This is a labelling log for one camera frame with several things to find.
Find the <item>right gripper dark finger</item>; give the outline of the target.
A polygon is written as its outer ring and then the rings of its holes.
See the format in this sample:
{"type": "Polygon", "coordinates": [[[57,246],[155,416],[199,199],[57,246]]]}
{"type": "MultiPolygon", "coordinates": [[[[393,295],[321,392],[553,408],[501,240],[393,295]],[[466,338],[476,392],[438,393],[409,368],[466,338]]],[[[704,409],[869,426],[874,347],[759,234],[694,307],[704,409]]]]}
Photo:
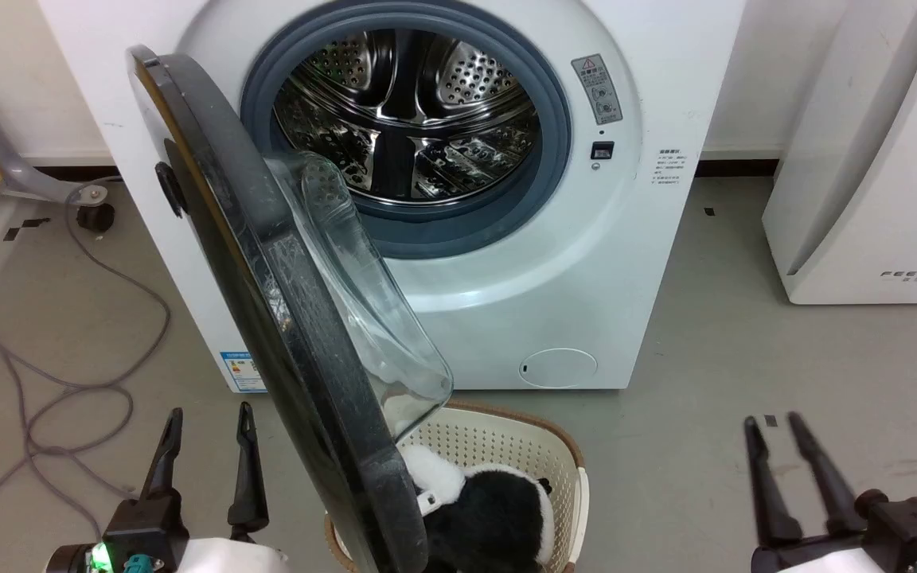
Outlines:
{"type": "Polygon", "coordinates": [[[820,501],[825,508],[827,533],[830,536],[847,536],[863,531],[866,527],[865,519],[858,515],[854,493],[841,471],[799,413],[787,413],[787,422],[799,454],[811,468],[820,501]]]}
{"type": "Polygon", "coordinates": [[[758,543],[760,547],[769,548],[796,544],[803,538],[803,530],[787,511],[774,472],[769,467],[767,443],[755,417],[749,416],[743,421],[743,438],[758,543]]]}

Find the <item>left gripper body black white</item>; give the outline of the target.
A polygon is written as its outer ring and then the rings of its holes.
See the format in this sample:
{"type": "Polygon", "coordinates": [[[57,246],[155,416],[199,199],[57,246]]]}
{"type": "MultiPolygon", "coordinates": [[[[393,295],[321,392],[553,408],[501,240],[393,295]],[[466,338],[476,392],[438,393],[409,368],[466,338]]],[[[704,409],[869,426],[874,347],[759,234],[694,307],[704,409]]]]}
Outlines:
{"type": "Polygon", "coordinates": [[[237,497],[229,537],[192,538],[177,498],[127,500],[99,543],[56,548],[45,573],[291,573],[283,552],[251,538],[268,521],[264,497],[237,497]]]}

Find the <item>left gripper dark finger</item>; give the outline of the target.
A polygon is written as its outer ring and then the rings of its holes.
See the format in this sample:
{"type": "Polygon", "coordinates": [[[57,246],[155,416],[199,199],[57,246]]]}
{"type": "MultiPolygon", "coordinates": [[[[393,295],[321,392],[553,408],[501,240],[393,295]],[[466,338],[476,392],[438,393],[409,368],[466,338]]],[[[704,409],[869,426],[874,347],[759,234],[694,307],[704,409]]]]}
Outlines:
{"type": "Polygon", "coordinates": [[[139,490],[140,501],[174,494],[174,464],[181,453],[182,428],[183,409],[174,407],[168,414],[145,482],[139,490]]]}
{"type": "Polygon", "coordinates": [[[239,461],[232,504],[227,510],[227,524],[232,527],[230,540],[254,544],[252,534],[269,525],[268,501],[264,484],[257,427],[252,406],[240,404],[236,427],[239,461]]]}

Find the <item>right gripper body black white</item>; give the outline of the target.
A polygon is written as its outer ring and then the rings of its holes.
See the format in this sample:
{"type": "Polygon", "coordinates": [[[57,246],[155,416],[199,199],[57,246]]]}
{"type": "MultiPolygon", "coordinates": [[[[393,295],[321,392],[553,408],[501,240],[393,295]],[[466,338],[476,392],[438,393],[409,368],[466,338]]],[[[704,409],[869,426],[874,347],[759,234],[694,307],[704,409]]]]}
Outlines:
{"type": "Polygon", "coordinates": [[[917,573],[917,497],[892,501],[867,489],[853,508],[864,530],[759,545],[750,573],[917,573]]]}

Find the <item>black glass washing machine door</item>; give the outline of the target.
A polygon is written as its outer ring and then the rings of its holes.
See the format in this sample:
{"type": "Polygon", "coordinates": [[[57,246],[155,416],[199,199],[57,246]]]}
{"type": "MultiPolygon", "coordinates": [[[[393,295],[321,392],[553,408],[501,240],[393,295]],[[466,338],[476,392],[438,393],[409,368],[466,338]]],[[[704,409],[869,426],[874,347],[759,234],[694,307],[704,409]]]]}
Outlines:
{"type": "Polygon", "coordinates": [[[259,152],[185,54],[127,50],[143,120],[178,176],[215,283],[322,503],[361,558],[401,563],[389,525],[421,525],[398,440],[363,418],[389,400],[425,421],[454,377],[361,222],[341,171],[259,152]]]}

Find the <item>black door hinge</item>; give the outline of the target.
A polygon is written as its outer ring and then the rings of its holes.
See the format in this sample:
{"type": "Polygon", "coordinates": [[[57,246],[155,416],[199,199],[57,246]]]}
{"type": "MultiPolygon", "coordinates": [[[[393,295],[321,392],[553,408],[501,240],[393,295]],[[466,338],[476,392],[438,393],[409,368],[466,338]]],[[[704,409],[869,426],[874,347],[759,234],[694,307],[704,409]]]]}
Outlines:
{"type": "Polygon", "coordinates": [[[174,168],[164,161],[159,161],[155,164],[155,175],[175,217],[182,218],[185,213],[185,198],[183,198],[181,184],[179,184],[174,168]]]}

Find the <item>white washing machine body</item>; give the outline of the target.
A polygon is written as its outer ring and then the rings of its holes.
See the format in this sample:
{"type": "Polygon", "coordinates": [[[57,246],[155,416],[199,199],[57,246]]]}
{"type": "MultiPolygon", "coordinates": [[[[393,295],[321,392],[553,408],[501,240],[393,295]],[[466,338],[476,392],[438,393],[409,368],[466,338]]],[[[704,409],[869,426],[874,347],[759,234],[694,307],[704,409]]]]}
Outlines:
{"type": "MultiPolygon", "coordinates": [[[[127,50],[189,55],[240,117],[245,77],[285,23],[329,0],[37,0],[135,206],[213,361],[248,352],[188,222],[155,175],[162,160],[127,50]]],[[[462,0],[523,33],[570,105],[556,192],[512,235],[438,259],[386,258],[457,389],[529,389],[519,366],[582,349],[588,387],[629,384],[748,0],[462,0]],[[597,126],[571,61],[600,54],[622,121],[597,126]],[[614,158],[591,161],[594,141],[614,158]]]]}

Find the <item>grey rubber door gasket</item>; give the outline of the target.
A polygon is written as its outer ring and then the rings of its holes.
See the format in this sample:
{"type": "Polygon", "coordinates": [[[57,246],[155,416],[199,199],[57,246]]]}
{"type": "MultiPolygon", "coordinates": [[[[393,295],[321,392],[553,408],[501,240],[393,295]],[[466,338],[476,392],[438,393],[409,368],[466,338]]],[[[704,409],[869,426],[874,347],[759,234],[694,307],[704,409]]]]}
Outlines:
{"type": "Polygon", "coordinates": [[[259,51],[245,77],[239,110],[252,141],[261,151],[302,151],[288,144],[274,119],[280,88],[295,65],[317,48],[368,29],[427,30],[494,54],[530,96],[541,128],[535,151],[516,173],[468,201],[400,207],[350,192],[378,249],[396,259],[459,256],[527,224],[556,192],[570,158],[570,105],[553,67],[523,33],[462,0],[329,0],[292,18],[259,51]]]}

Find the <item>steel washing machine drum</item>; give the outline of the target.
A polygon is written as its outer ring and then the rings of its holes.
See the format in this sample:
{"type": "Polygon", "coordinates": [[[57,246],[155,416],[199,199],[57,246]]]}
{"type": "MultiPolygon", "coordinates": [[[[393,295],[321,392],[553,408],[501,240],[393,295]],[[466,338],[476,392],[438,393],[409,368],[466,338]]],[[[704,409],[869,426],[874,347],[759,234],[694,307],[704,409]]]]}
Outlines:
{"type": "Polygon", "coordinates": [[[494,54],[414,29],[335,37],[295,65],[272,113],[288,144],[331,160],[354,196],[400,207],[490,191],[541,131],[530,95],[494,54]]]}

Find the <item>blue energy label sticker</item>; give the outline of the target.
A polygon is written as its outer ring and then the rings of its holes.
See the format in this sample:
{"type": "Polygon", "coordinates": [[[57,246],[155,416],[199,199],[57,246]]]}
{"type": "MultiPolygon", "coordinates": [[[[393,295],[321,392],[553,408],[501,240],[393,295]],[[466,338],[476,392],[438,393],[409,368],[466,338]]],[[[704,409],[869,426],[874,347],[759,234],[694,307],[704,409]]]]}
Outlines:
{"type": "Polygon", "coordinates": [[[267,389],[249,352],[219,353],[230,391],[236,394],[266,394],[267,389]]]}

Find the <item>round white filter cover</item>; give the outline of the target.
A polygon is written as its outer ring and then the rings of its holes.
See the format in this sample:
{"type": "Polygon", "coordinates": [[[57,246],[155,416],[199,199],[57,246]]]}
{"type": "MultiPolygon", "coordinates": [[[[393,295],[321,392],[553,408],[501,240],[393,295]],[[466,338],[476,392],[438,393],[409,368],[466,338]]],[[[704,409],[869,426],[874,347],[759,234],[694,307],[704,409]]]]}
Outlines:
{"type": "Polygon", "coordinates": [[[596,359],[582,349],[542,349],[519,366],[521,380],[534,388],[585,388],[597,373],[596,359]]]}

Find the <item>black white panda plush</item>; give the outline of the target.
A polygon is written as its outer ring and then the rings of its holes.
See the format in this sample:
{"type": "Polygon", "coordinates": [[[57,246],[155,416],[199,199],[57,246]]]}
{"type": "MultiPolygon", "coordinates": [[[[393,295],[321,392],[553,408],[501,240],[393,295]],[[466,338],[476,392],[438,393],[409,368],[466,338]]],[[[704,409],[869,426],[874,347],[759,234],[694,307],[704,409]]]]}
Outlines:
{"type": "Polygon", "coordinates": [[[552,486],[513,466],[461,467],[401,447],[428,537],[423,573],[543,573],[556,547],[552,486]]]}

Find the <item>black caster wheel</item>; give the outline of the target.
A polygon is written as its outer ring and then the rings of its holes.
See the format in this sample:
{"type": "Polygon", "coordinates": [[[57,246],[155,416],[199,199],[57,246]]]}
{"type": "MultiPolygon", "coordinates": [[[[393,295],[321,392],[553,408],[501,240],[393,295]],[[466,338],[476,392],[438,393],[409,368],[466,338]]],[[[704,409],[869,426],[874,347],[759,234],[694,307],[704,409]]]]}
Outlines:
{"type": "Polygon", "coordinates": [[[99,205],[83,205],[77,208],[76,223],[88,232],[105,233],[112,228],[116,218],[115,207],[103,202],[99,205]]]}

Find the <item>cream perforated laundry basket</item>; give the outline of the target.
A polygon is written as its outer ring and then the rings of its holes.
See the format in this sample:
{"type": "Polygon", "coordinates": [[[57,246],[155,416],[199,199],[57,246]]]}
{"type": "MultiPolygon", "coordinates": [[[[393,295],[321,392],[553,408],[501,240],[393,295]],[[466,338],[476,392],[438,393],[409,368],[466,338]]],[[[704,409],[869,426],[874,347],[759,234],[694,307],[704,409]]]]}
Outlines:
{"type": "MultiPolygon", "coordinates": [[[[563,428],[520,412],[476,403],[448,403],[421,420],[423,409],[408,410],[404,399],[389,400],[363,420],[370,429],[398,440],[398,450],[429,447],[461,467],[485,463],[513,466],[533,478],[547,478],[556,518],[556,547],[543,573],[578,573],[583,537],[588,526],[589,485],[583,456],[563,428]]],[[[423,573],[428,563],[428,537],[421,525],[414,532],[389,525],[400,541],[401,563],[376,563],[361,558],[347,543],[345,529],[326,519],[330,550],[347,573],[423,573]]]]}

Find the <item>white air purifier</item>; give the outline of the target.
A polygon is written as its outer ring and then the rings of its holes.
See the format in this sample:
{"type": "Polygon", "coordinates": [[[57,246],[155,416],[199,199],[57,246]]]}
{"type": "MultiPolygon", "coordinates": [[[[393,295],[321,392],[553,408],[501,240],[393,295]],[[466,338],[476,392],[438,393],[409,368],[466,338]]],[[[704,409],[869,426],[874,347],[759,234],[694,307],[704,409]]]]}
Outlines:
{"type": "Polygon", "coordinates": [[[917,0],[850,0],[762,225],[790,303],[917,304],[917,0]]]}

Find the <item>grey chair base leg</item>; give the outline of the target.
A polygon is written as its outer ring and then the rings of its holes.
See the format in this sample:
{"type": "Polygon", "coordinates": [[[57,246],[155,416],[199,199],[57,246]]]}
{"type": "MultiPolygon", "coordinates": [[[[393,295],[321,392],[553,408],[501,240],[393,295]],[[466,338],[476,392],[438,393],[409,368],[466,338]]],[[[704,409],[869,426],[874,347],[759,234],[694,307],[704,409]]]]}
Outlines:
{"type": "Polygon", "coordinates": [[[62,181],[36,170],[35,166],[16,152],[2,127],[0,127],[0,174],[2,177],[0,193],[14,198],[63,204],[69,194],[76,191],[79,186],[75,182],[62,181]]]}

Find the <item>grey warning sticker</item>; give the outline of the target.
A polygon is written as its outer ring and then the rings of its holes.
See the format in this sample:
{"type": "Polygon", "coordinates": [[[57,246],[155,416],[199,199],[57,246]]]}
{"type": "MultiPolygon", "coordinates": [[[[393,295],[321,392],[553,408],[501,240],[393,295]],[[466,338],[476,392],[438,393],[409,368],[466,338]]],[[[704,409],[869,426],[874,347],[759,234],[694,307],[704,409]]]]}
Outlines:
{"type": "Polygon", "coordinates": [[[597,53],[576,58],[571,66],[582,84],[597,126],[622,121],[621,101],[602,56],[597,53]]]}

